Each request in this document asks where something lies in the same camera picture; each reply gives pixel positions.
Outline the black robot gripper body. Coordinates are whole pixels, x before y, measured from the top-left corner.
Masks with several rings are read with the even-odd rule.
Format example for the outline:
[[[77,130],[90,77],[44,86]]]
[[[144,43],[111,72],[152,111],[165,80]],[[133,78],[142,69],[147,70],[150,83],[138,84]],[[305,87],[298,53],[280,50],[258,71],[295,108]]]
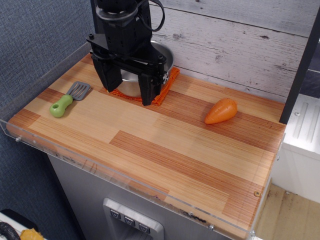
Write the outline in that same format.
[[[167,58],[152,46],[154,32],[164,25],[163,14],[158,27],[151,23],[148,4],[98,4],[96,16],[103,26],[103,33],[90,34],[91,56],[110,61],[126,71],[138,75],[167,78],[165,63]]]

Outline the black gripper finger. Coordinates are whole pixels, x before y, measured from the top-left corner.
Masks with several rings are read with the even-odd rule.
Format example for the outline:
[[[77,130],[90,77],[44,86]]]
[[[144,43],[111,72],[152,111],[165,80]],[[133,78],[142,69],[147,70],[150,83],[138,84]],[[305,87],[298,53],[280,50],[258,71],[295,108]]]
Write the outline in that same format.
[[[103,87],[108,92],[112,92],[117,89],[123,82],[121,69],[109,60],[99,59],[97,56],[92,56],[91,58]]]
[[[138,85],[143,106],[149,106],[161,93],[164,83],[163,75],[152,76],[146,73],[138,75]]]

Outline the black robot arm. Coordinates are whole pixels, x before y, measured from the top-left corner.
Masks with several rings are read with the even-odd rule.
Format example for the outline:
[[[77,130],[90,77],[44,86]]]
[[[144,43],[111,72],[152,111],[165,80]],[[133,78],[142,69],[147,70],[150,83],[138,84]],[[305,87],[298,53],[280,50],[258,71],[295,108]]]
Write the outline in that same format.
[[[122,82],[121,71],[137,75],[144,106],[161,93],[168,75],[167,58],[152,46],[153,32],[147,0],[99,0],[96,15],[104,32],[91,34],[94,68],[108,92]]]

